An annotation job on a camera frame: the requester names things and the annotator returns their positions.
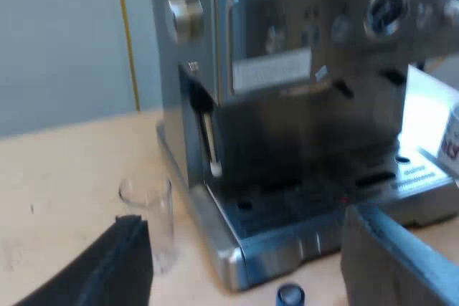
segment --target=cup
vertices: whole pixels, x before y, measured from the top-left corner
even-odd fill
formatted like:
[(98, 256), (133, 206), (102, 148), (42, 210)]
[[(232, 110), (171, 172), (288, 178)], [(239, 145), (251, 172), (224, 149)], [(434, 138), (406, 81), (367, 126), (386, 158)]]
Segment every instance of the cup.
[(443, 139), (438, 151), (438, 160), (455, 172), (459, 172), (459, 103), (450, 110)]
[(139, 171), (121, 181), (118, 193), (126, 213), (140, 215), (148, 223), (155, 274), (167, 272), (176, 260), (170, 180)]

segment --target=yellow wire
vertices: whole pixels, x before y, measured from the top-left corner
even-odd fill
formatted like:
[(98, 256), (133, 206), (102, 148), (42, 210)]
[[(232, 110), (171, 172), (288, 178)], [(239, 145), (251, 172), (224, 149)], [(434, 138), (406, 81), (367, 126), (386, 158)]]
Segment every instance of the yellow wire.
[(128, 18), (128, 11), (126, 9), (126, 0), (120, 0), (120, 4), (121, 4), (121, 13), (123, 14), (124, 31), (126, 32), (126, 44), (128, 46), (129, 68), (131, 69), (131, 79), (132, 79), (132, 88), (134, 91), (134, 100), (136, 101), (136, 109), (138, 112), (140, 112), (141, 104), (138, 98), (136, 67), (134, 66), (134, 54), (132, 50), (131, 31), (129, 29), (129, 18)]

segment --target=espresso machine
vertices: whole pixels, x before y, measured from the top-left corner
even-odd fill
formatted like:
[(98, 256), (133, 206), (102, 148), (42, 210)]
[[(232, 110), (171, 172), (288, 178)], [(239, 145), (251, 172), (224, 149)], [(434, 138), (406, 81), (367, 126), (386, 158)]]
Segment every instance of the espresso machine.
[(153, 10), (158, 138), (228, 289), (339, 249), (348, 204), (376, 204), (400, 224), (457, 214), (451, 175), (397, 136), (408, 64), (459, 50), (459, 0), (153, 0)]

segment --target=beige countertop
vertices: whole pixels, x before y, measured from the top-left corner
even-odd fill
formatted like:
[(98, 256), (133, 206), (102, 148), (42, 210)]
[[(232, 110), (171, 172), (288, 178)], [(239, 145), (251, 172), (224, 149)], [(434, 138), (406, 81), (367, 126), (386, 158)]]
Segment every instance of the beige countertop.
[[(459, 95), (414, 70), (409, 84), (404, 137), (434, 153)], [(160, 112), (132, 114), (0, 140), (0, 305), (46, 282), (123, 213), (117, 194), (123, 177), (138, 168), (166, 173), (156, 141), (159, 118)], [(287, 281), (303, 287), (309, 306), (347, 305), (339, 254), (231, 293), (212, 270), (177, 192), (174, 218), (178, 259), (170, 272), (154, 277), (151, 305), (274, 305)], [(458, 218), (415, 233), (459, 263)]]

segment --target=label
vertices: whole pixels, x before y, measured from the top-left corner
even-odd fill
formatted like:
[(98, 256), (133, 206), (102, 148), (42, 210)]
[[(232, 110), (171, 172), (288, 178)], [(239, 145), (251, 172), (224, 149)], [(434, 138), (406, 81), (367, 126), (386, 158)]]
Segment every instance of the label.
[(233, 89), (238, 93), (308, 80), (311, 56), (311, 48), (302, 48), (233, 62)]

